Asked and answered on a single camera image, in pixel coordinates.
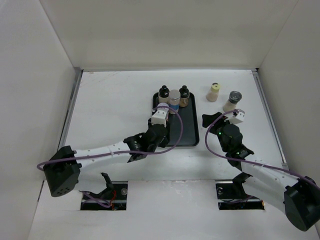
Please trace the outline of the yellow-lid spice bottle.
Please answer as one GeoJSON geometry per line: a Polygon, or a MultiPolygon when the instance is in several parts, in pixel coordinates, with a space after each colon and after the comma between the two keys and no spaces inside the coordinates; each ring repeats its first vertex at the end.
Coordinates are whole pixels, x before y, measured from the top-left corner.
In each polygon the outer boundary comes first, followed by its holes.
{"type": "Polygon", "coordinates": [[[219,91],[220,91],[220,84],[217,83],[217,82],[214,82],[211,87],[210,87],[210,90],[209,92],[207,93],[206,95],[206,99],[209,101],[209,102],[215,102],[218,97],[219,97],[219,91]]]}

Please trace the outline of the white-lid red-label spice jar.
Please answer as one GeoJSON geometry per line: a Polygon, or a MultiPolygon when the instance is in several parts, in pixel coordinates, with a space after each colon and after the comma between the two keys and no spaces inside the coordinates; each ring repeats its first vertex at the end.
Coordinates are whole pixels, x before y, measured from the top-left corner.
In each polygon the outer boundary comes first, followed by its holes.
{"type": "Polygon", "coordinates": [[[168,107],[169,105],[167,104],[167,103],[165,103],[165,102],[161,102],[161,103],[159,103],[158,105],[157,105],[157,107],[159,107],[159,108],[166,108],[166,107],[168,107]]]}

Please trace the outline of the black-cap bottle brown spice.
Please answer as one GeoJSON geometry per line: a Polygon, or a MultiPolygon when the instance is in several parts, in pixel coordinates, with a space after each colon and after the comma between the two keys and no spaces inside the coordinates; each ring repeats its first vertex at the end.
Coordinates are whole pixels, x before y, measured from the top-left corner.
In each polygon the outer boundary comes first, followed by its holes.
{"type": "Polygon", "coordinates": [[[179,89],[179,93],[180,93],[179,106],[184,108],[189,104],[190,91],[186,85],[183,85],[179,89]]]}

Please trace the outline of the grey-lid grinder bottle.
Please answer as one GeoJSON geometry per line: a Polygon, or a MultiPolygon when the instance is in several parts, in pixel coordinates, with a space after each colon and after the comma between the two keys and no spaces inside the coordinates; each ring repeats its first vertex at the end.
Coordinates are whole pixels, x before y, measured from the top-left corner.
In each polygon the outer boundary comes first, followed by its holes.
{"type": "Polygon", "coordinates": [[[239,91],[231,91],[228,100],[223,105],[224,112],[233,111],[236,109],[238,102],[242,99],[242,94],[239,91]]]}

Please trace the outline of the silver-lid jar white beads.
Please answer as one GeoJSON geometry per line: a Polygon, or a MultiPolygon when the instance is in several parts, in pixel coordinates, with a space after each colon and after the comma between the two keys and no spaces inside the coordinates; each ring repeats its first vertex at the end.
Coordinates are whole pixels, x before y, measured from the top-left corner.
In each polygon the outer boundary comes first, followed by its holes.
{"type": "Polygon", "coordinates": [[[169,92],[168,97],[169,97],[168,105],[172,109],[172,110],[169,110],[169,113],[172,115],[175,115],[176,112],[179,111],[181,94],[177,89],[173,89],[169,92]]]}

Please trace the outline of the black-cap bottle white powder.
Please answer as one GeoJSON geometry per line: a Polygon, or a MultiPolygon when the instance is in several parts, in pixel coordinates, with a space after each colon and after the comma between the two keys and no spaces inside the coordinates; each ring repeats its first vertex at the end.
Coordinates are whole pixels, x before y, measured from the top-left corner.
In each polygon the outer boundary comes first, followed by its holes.
{"type": "Polygon", "coordinates": [[[169,103],[170,90],[166,85],[163,85],[158,91],[158,102],[159,103],[169,103]]]}

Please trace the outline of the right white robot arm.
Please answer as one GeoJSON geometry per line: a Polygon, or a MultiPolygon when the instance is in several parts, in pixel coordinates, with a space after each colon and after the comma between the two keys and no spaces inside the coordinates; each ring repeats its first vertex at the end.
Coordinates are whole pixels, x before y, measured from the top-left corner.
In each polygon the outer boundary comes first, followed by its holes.
{"type": "Polygon", "coordinates": [[[298,230],[306,232],[320,220],[320,188],[313,179],[281,167],[268,165],[243,144],[238,124],[245,118],[241,109],[202,115],[207,134],[217,136],[225,153],[222,158],[240,171],[232,192],[238,198],[256,197],[285,214],[298,230]]]}

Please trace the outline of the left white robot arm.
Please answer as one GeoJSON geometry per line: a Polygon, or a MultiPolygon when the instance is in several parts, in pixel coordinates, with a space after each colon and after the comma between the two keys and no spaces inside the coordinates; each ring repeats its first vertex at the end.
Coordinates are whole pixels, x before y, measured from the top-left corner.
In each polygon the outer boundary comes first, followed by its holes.
{"type": "Polygon", "coordinates": [[[42,167],[50,194],[52,197],[61,197],[78,189],[95,191],[100,199],[108,199],[112,195],[112,186],[106,182],[95,183],[93,186],[85,184],[85,172],[111,164],[142,160],[155,153],[158,147],[166,147],[169,141],[169,123],[149,122],[146,132],[105,147],[74,150],[69,145],[63,146],[42,167]]]}

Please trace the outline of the black rectangular tray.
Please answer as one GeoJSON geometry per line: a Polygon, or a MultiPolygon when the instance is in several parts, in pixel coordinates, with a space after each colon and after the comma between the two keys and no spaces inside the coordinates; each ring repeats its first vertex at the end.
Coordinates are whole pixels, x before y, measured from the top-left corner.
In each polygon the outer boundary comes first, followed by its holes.
{"type": "MultiPolygon", "coordinates": [[[[196,100],[192,92],[189,93],[188,100],[188,105],[178,110],[183,124],[183,132],[176,147],[195,147],[200,142],[196,100]]],[[[168,122],[170,124],[170,142],[167,146],[172,147],[180,136],[181,123],[174,114],[169,114],[168,122]]]]}

